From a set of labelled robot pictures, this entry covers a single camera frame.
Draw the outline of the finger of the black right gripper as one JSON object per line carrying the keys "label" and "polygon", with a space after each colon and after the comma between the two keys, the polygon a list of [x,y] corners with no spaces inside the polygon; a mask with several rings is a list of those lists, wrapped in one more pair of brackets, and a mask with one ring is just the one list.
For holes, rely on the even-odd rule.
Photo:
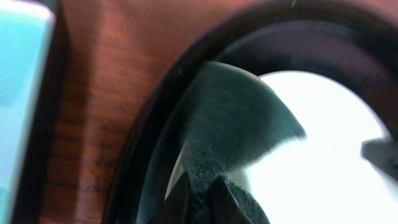
{"label": "finger of the black right gripper", "polygon": [[393,139],[364,141],[361,145],[361,156],[397,180],[397,141]]}

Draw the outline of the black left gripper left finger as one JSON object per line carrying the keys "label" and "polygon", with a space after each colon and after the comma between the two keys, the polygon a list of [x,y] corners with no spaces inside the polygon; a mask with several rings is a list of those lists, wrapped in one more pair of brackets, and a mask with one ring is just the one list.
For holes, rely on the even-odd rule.
{"label": "black left gripper left finger", "polygon": [[190,179],[184,172],[149,224],[191,224],[192,198]]}

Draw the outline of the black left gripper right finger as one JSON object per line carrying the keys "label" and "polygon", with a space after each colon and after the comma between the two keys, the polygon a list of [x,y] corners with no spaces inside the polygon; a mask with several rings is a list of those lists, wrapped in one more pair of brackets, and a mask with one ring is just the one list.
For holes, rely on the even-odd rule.
{"label": "black left gripper right finger", "polygon": [[221,176],[210,185],[208,200],[211,224],[252,224]]}

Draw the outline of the mint plate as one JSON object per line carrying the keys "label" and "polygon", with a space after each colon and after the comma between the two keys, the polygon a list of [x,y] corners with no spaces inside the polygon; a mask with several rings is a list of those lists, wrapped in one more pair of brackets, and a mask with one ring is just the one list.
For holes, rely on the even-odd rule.
{"label": "mint plate", "polygon": [[[370,106],[316,73],[282,71],[257,77],[306,133],[305,138],[287,141],[227,175],[252,194],[268,223],[397,223],[397,181],[361,156],[364,141],[393,139]],[[182,150],[180,175],[185,172],[182,101],[186,92],[175,111]]]}

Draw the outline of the green yellow sponge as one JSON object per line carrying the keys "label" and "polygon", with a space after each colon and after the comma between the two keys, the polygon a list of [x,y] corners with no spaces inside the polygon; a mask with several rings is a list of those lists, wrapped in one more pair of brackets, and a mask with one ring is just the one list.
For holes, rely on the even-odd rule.
{"label": "green yellow sponge", "polygon": [[182,165],[195,195],[192,222],[211,222],[210,192],[219,182],[249,222],[268,223],[252,194],[227,175],[305,138],[302,125],[259,77],[221,62],[197,70],[182,108]]}

